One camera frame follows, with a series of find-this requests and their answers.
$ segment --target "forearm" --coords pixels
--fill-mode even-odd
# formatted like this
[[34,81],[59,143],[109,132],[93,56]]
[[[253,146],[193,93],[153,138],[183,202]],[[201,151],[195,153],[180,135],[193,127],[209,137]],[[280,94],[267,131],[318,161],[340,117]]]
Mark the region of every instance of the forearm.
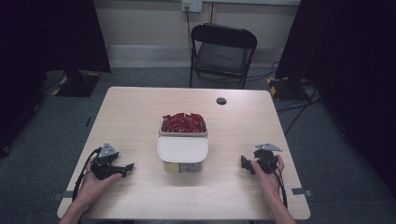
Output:
[[82,214],[88,210],[88,205],[74,201],[67,208],[59,224],[77,224]]
[[267,198],[266,201],[276,224],[296,223],[279,197]]

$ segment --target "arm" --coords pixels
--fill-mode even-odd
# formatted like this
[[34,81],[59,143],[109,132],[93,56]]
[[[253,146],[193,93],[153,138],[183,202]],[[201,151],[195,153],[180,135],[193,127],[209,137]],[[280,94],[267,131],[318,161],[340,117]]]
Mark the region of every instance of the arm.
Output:
[[[283,168],[285,168],[285,163],[283,163],[282,158],[279,155],[277,158],[279,170],[276,169],[276,173],[280,176]],[[277,224],[296,223],[280,199],[279,183],[277,182],[275,175],[266,174],[256,161],[252,161],[251,165],[259,178],[260,189],[262,190],[264,202],[273,214],[275,222]]]
[[76,224],[81,218],[82,214],[88,210],[90,204],[94,202],[107,186],[116,182],[121,178],[121,174],[114,174],[110,177],[99,180],[95,174],[91,172],[91,165],[94,158],[90,160],[87,165],[86,174],[82,181],[81,188],[78,191],[77,198],[69,205],[60,224]]

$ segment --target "wall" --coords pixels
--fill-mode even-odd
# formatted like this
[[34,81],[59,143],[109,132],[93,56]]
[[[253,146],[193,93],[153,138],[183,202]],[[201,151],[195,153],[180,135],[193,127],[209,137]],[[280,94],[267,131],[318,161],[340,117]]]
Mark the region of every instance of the wall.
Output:
[[[188,65],[188,24],[180,1],[94,3],[113,67]],[[203,2],[202,13],[190,13],[190,28],[212,21],[248,29],[259,40],[253,63],[273,63],[280,59],[297,11],[291,5]]]

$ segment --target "wooden table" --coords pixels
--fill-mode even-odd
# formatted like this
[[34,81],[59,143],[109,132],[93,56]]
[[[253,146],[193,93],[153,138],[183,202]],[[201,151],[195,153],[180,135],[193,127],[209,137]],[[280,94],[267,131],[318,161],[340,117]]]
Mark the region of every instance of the wooden table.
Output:
[[[218,105],[223,97],[226,105]],[[208,125],[209,152],[198,173],[165,171],[157,153],[163,115],[201,114]],[[271,219],[255,175],[241,168],[240,156],[253,159],[254,147],[272,143],[283,149],[283,179],[289,211],[307,219],[301,183],[279,119],[267,91],[113,87],[106,94],[67,190],[73,190],[85,160],[104,143],[120,152],[113,165],[135,163],[97,200],[85,218],[115,219]],[[71,199],[62,200],[62,217]]]

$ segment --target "red item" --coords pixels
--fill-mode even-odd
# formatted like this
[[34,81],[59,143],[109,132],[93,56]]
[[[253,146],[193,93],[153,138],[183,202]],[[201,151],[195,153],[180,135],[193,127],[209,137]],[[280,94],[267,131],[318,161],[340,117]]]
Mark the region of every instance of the red item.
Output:
[[178,113],[163,116],[161,131],[165,133],[205,133],[204,118],[199,114]]

